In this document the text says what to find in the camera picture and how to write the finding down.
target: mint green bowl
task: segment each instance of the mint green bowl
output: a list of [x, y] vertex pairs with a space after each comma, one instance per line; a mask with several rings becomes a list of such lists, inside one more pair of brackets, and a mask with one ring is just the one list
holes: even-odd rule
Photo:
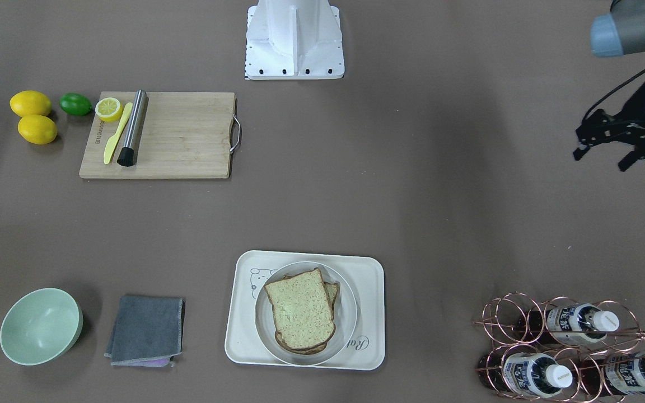
[[81, 334], [81, 308], [66, 291], [41, 288], [21, 297], [8, 311], [0, 344], [8, 359], [39, 365], [64, 354]]

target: yellow knife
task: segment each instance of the yellow knife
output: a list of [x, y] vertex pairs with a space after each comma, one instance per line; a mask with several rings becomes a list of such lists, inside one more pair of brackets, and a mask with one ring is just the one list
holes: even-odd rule
[[131, 116], [131, 109], [133, 108], [133, 103], [129, 102], [126, 106], [123, 107], [123, 113], [121, 114], [121, 120], [118, 121], [118, 128], [116, 133], [106, 141], [106, 148], [103, 151], [103, 163], [110, 163], [113, 158], [113, 152], [116, 150], [116, 145], [118, 144], [118, 139], [121, 137], [123, 128], [126, 127], [128, 118]]

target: bowl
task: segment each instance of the bowl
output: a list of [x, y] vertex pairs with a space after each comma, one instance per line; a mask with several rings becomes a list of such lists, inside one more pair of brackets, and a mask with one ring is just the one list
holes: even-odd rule
[[8, 311], [0, 344], [8, 359], [39, 365], [64, 354], [81, 334], [81, 308], [66, 291], [41, 288], [21, 297]]
[[255, 327], [260, 341], [277, 359], [290, 365], [320, 365], [332, 359], [348, 345], [353, 337], [358, 321], [358, 304], [353, 289], [347, 280], [337, 271], [327, 265], [316, 262], [296, 262], [280, 268], [265, 282], [281, 280], [286, 275], [297, 275], [314, 268], [320, 268], [322, 279], [328, 283], [340, 283], [340, 293], [335, 299], [334, 317], [335, 333], [328, 341], [328, 346], [317, 354], [295, 354], [281, 347], [275, 340], [275, 323], [273, 321], [272, 305], [265, 288], [261, 288], [255, 304]]

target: bottle cap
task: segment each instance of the bottle cap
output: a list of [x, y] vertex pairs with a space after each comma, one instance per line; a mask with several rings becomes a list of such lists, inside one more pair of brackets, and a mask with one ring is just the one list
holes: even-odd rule
[[591, 51], [597, 57], [624, 55], [619, 31], [616, 29], [614, 17], [610, 13], [598, 16], [593, 21], [591, 25]]
[[599, 331], [616, 331], [619, 328], [619, 317], [611, 311], [599, 311], [591, 317], [591, 325]]
[[547, 382], [557, 388], [566, 388], [571, 385], [571, 371], [564, 365], [552, 364], [546, 370]]

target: white mounting bracket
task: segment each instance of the white mounting bracket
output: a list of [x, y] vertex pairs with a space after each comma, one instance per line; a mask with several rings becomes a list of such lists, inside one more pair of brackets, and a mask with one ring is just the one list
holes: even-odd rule
[[248, 9], [246, 79], [345, 74], [340, 10], [328, 0], [260, 0]]

